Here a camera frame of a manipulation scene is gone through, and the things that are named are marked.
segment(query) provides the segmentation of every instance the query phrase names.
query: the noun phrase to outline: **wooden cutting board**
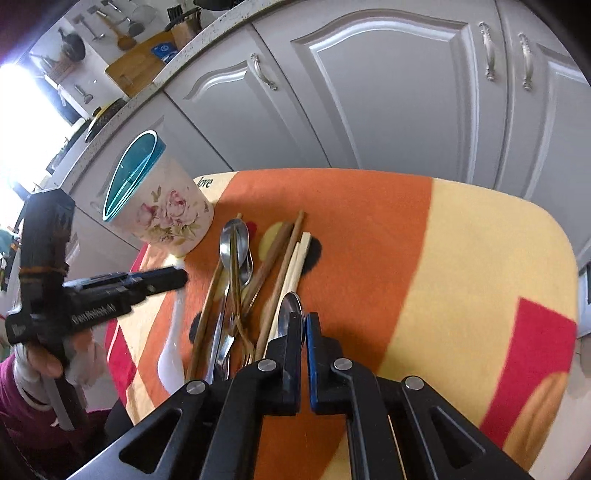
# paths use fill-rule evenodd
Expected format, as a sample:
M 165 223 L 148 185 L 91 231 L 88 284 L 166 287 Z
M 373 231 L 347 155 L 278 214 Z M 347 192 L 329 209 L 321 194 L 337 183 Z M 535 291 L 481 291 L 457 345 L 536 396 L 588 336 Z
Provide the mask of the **wooden cutting board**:
M 167 41 L 174 43 L 172 33 L 157 33 L 115 60 L 106 68 L 105 73 L 119 85 L 126 95 L 129 97 L 137 95 L 164 68 L 165 63 L 154 55 L 151 49 Z

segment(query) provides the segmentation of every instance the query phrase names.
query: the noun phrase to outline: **cup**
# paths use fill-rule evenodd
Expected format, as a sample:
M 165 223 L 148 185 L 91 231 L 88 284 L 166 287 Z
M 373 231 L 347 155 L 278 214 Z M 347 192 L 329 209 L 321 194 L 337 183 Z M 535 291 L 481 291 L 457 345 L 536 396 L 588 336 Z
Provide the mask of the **cup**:
M 109 185 L 103 221 L 182 257 L 203 239 L 213 206 L 153 130 L 136 137 Z

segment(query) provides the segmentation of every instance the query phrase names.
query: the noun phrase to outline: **cabinet handle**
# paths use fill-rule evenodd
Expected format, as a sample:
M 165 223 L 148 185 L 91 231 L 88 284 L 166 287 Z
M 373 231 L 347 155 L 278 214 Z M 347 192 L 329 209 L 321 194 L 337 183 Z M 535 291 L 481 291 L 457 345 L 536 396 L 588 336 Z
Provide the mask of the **cabinet handle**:
M 525 62 L 525 74 L 523 76 L 523 88 L 531 92 L 531 76 L 534 74 L 534 58 L 530 48 L 530 41 L 524 33 L 518 35 L 521 42 L 521 50 L 523 51 L 523 60 Z
M 490 80 L 491 82 L 494 82 L 495 44 L 492 42 L 491 39 L 491 29 L 484 22 L 480 22 L 478 26 L 480 27 L 480 33 L 482 34 L 482 42 L 484 43 L 484 48 L 486 49 L 486 79 Z
M 265 77 L 265 74 L 262 72 L 261 61 L 259 60 L 259 57 L 256 53 L 253 53 L 251 55 L 251 60 L 252 60 L 252 65 L 255 70 L 255 75 L 257 77 L 259 77 L 259 80 L 266 83 L 271 90 L 273 90 L 273 91 L 277 90 L 277 85 L 275 85 L 275 83 L 273 83 L 267 77 Z

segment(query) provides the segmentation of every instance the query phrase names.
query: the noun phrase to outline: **hanging utensil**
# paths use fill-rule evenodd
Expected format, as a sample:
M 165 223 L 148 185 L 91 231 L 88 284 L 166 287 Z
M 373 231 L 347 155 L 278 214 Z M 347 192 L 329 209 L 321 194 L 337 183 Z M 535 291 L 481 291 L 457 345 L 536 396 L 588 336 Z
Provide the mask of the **hanging utensil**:
M 97 40 L 100 40 L 101 38 L 105 38 L 104 33 L 97 35 L 95 33 L 95 31 L 90 28 L 89 24 L 86 22 L 86 20 L 84 19 L 84 16 L 82 16 L 82 15 L 78 15 L 77 17 L 75 17 L 74 23 L 77 25 L 78 24 L 84 25 L 86 27 L 86 29 L 90 32 L 90 35 L 92 35 L 92 41 L 97 41 Z
M 76 89 L 76 91 L 81 94 L 84 98 L 82 99 L 82 101 L 84 102 L 85 105 L 88 105 L 92 99 L 94 98 L 94 95 L 91 95 L 90 93 L 86 93 L 82 87 L 80 87 L 77 84 L 74 84 L 74 88 Z
M 81 61 L 86 57 L 86 47 L 81 36 L 77 33 L 64 33 L 60 27 L 57 31 L 61 35 L 61 50 L 71 61 Z
M 125 15 L 121 11 L 121 9 L 117 5 L 115 5 L 111 0 L 103 0 L 101 3 L 103 5 L 110 5 L 117 13 L 119 13 L 123 17 L 124 20 L 127 20 L 129 22 L 128 33 L 130 36 L 137 37 L 138 35 L 144 32 L 145 27 L 141 23 L 134 22 L 133 20 L 131 20 L 130 17 Z
M 129 35 L 125 35 L 117 30 L 115 24 L 111 21 L 108 15 L 101 10 L 95 10 L 95 13 L 103 19 L 103 22 L 109 27 L 115 35 L 117 35 L 117 47 L 122 51 L 131 50 L 138 43 Z
M 156 18 L 156 10 L 150 5 L 140 5 L 131 12 L 131 20 L 136 23 L 141 23 L 145 27 L 150 25 L 154 18 Z

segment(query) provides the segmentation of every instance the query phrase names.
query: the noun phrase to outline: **window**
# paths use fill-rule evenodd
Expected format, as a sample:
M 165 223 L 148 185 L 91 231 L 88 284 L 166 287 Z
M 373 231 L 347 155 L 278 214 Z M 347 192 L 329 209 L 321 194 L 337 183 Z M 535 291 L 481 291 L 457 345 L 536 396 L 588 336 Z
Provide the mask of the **window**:
M 23 202 L 10 182 L 32 191 L 71 127 L 17 65 L 0 67 L 0 112 L 0 225 L 12 226 Z

